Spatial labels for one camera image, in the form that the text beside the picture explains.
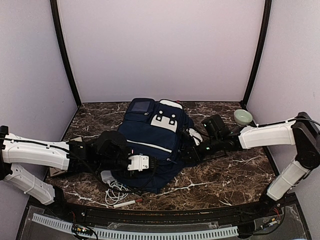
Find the white wall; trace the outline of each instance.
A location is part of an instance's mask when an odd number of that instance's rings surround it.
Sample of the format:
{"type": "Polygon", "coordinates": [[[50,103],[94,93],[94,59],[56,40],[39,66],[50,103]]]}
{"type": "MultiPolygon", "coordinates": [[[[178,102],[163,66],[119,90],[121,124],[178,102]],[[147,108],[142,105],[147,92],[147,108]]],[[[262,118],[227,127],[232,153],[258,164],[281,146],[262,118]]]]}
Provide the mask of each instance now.
{"type": "MultiPolygon", "coordinates": [[[[320,121],[320,1],[274,0],[263,56],[248,109],[258,123],[307,112],[320,121]]],[[[270,148],[283,170],[294,147],[270,148]]],[[[314,239],[320,236],[320,169],[295,188],[314,239]]]]}
{"type": "Polygon", "coordinates": [[[83,102],[240,101],[264,0],[60,0],[83,102]]]}
{"type": "MultiPolygon", "coordinates": [[[[59,141],[76,104],[63,67],[50,1],[0,1],[0,125],[59,141]]],[[[44,168],[27,166],[37,177],[44,168]]],[[[0,239],[16,239],[28,196],[0,182],[0,239]]]]}

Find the white cable tray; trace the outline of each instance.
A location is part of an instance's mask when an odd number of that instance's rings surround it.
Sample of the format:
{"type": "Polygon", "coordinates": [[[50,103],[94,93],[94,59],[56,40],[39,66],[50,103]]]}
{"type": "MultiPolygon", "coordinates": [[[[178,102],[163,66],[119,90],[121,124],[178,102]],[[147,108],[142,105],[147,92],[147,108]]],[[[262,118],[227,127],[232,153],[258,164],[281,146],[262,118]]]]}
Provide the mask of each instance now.
{"type": "MultiPolygon", "coordinates": [[[[32,221],[64,233],[73,234],[71,232],[73,224],[67,221],[36,213],[33,214],[32,221]]],[[[117,231],[99,227],[94,227],[92,229],[98,235],[100,240],[215,240],[238,236],[237,226],[204,231],[169,233],[117,231]]]]}

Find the zipper pull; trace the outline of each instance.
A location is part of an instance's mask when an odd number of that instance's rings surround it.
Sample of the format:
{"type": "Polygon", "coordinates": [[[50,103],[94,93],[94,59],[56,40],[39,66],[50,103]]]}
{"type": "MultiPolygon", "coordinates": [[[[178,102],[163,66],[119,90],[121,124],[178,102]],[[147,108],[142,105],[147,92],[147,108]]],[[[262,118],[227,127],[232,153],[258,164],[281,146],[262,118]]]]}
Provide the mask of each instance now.
{"type": "Polygon", "coordinates": [[[167,160],[168,162],[172,162],[172,163],[174,163],[174,164],[177,164],[176,161],[172,161],[170,158],[167,158],[166,160],[167,160]]]}

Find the navy blue backpack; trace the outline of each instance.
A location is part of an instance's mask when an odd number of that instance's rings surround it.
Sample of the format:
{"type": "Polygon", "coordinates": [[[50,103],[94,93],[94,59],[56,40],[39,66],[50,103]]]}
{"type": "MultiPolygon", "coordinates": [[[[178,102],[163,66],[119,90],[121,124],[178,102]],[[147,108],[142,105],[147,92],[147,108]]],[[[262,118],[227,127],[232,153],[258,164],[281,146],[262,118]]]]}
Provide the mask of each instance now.
{"type": "MultiPolygon", "coordinates": [[[[144,191],[158,193],[187,167],[184,161],[179,160],[180,150],[188,144],[181,134],[181,129],[192,127],[193,120],[177,102],[156,102],[150,98],[132,100],[118,131],[125,136],[127,146],[132,148],[133,154],[157,159],[156,172],[144,191]]],[[[125,177],[117,171],[113,171],[112,175],[127,186],[140,187],[150,179],[152,171],[136,172],[132,178],[125,177]]]]}

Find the white marker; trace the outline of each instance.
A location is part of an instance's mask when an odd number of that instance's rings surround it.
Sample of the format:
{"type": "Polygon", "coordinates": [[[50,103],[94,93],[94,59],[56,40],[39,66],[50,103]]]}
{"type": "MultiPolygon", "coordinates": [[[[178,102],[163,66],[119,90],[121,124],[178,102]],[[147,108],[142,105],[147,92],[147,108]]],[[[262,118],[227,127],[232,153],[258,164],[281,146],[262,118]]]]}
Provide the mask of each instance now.
{"type": "Polygon", "coordinates": [[[142,202],[142,201],[143,201],[143,199],[140,198],[140,199],[137,199],[137,200],[132,200],[132,201],[127,201],[127,202],[115,204],[115,205],[113,205],[113,207],[116,209],[116,208],[120,208],[120,207],[127,206],[127,205],[130,205],[130,204],[139,203],[139,202],[142,202]]]}

